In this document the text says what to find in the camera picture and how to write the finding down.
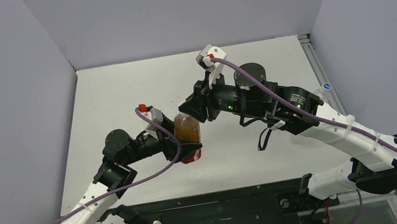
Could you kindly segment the tea bottle red label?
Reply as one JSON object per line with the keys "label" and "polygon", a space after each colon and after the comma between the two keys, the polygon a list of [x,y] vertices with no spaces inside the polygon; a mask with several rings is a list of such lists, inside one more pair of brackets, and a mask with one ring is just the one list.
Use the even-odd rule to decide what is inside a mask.
{"label": "tea bottle red label", "polygon": [[[200,122],[188,114],[180,112],[174,118],[174,136],[181,142],[200,143],[201,134],[199,130]],[[189,164],[199,160],[201,157],[201,148],[192,151],[186,156],[182,163]]]}

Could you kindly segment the blue white bottle cap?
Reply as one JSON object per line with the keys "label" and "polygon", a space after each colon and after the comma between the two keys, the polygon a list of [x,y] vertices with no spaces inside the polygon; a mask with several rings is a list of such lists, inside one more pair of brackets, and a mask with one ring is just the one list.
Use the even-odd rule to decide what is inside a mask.
{"label": "blue white bottle cap", "polygon": [[331,88],[332,88],[332,86],[331,86],[329,83],[324,83],[324,84],[322,85],[322,88],[325,89],[325,90],[330,91]]}

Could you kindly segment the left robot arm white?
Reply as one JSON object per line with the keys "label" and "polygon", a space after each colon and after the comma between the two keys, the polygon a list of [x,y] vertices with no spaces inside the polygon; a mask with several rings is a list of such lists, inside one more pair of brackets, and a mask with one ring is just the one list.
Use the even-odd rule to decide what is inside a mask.
{"label": "left robot arm white", "polygon": [[[191,117],[186,123],[173,121],[157,109],[141,114],[147,127],[132,138],[123,129],[116,129],[106,136],[101,166],[81,199],[71,212],[55,224],[95,224],[125,194],[126,190],[152,180],[160,173],[136,181],[137,171],[131,163],[163,153],[169,164],[183,162],[198,154],[202,148],[199,124]],[[102,224],[141,224],[140,220],[116,208]]]}

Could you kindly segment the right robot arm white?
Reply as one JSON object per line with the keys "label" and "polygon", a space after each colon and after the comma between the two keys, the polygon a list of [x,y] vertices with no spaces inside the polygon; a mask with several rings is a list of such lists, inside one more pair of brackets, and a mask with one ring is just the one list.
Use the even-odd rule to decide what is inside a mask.
{"label": "right robot arm white", "polygon": [[397,189],[397,134],[367,129],[301,87],[267,81],[264,67],[254,62],[235,72],[233,85],[223,77],[215,83],[198,81],[178,110],[202,123],[229,112],[240,117],[242,126],[262,121],[269,132],[290,132],[348,154],[338,167],[304,175],[297,195],[306,207],[355,189],[378,195]]}

